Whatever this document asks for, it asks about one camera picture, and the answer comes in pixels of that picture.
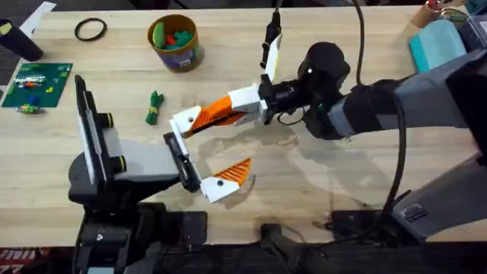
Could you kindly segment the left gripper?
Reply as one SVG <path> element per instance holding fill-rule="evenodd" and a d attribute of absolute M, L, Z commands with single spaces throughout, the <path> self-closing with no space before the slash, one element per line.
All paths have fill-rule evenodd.
<path fill-rule="evenodd" d="M 189 138 L 201 110 L 195 106 L 174 114 L 169 120 L 172 132 Z M 246 181 L 250 158 L 201 181 L 173 133 L 165 134 L 163 143 L 144 143 L 120 139 L 116 129 L 105 129 L 103 135 L 111 157 L 109 163 L 113 165 L 113 178 L 105 183 L 91 177 L 92 164 L 81 153 L 69 168 L 68 198 L 83 206 L 133 206 L 181 183 L 191 193 L 201 189 L 203 196 L 215 203 L 237 192 Z"/>

